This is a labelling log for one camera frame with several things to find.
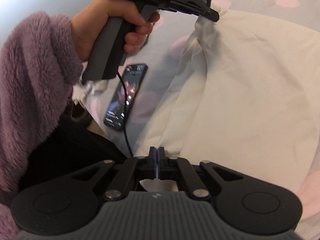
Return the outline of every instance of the black cable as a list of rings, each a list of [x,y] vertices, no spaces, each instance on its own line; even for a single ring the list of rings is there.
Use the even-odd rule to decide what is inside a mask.
[[[128,136],[127,136],[127,131],[125,129],[125,118],[127,117],[127,96],[128,96],[127,95],[127,88],[125,87],[124,81],[123,81],[119,71],[117,73],[117,76],[120,79],[120,82],[121,82],[121,84],[123,86],[123,89],[124,89],[124,109],[123,109],[124,116],[123,116],[123,126],[122,126],[122,128],[123,128],[125,142],[127,143],[127,147],[129,149],[131,157],[133,157],[133,153],[132,153],[132,150],[131,150],[131,147],[130,147],[130,144],[129,144],[129,140],[128,140]]]

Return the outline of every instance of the smartphone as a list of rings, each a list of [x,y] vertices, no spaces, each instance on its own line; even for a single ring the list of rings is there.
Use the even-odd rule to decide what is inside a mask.
[[[124,102],[124,87],[119,82],[105,114],[103,123],[106,126],[122,130],[147,69],[146,64],[128,65],[125,68],[122,79],[127,90],[127,101]],[[124,104],[126,104],[126,113],[124,113]]]

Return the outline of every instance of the white fabric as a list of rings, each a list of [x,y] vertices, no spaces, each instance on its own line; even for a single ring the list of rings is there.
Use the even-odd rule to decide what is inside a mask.
[[[84,62],[82,65],[83,74],[87,68],[88,62]],[[75,105],[80,103],[82,106],[85,106],[88,95],[99,95],[107,89],[108,80],[87,81],[85,84],[82,84],[82,74],[79,82],[73,86],[72,100]]]
[[[320,33],[221,10],[200,17],[136,155],[164,146],[297,193],[320,131]]]

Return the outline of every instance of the fuzzy purple sleeve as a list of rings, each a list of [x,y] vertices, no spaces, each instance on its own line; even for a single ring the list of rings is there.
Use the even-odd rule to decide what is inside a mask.
[[[0,53],[0,240],[15,232],[10,206],[28,157],[58,124],[83,67],[70,19],[37,12],[13,30]]]

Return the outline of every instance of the pink polka dot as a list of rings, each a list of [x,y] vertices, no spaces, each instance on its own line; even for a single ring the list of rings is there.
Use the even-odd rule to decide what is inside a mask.
[[[303,205],[301,219],[309,218],[320,212],[320,171],[308,175],[303,182],[297,196]]]
[[[212,0],[211,2],[225,9],[228,9],[231,6],[231,1],[229,0]]]
[[[146,123],[156,109],[160,98],[153,92],[138,93],[131,111],[130,121]]]
[[[182,36],[170,47],[169,54],[174,59],[180,59],[189,36]]]
[[[298,0],[274,0],[276,5],[282,6],[282,7],[291,7],[295,8],[300,5]]]
[[[153,26],[153,30],[159,28],[159,27],[162,26],[163,24],[164,24],[164,20],[163,20],[163,17],[160,15],[160,19],[159,19],[159,21],[157,21],[157,22],[155,23],[155,25]]]
[[[91,110],[91,115],[93,119],[99,123],[99,115],[101,111],[101,101],[98,98],[92,99],[90,103],[90,110]]]

